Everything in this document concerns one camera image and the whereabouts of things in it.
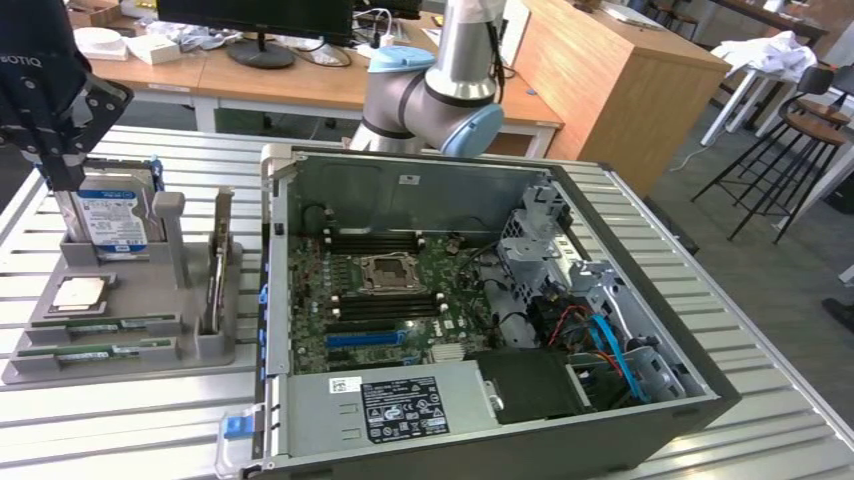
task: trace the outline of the metal table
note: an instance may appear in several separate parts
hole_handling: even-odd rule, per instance
[[[232,230],[246,249],[233,364],[117,383],[20,390],[0,385],[0,478],[213,477],[216,423],[252,401],[260,267],[257,162],[269,139],[114,128],[96,155],[157,154],[166,189],[186,196],[186,240],[212,227],[216,187],[236,188]],[[306,142],[324,145],[322,142]],[[854,435],[619,178],[565,162],[572,178],[743,395],[709,428],[676,439],[608,479],[854,478]],[[595,256],[583,225],[573,225]],[[30,176],[0,217],[0,367],[21,334],[64,231],[56,203]]]

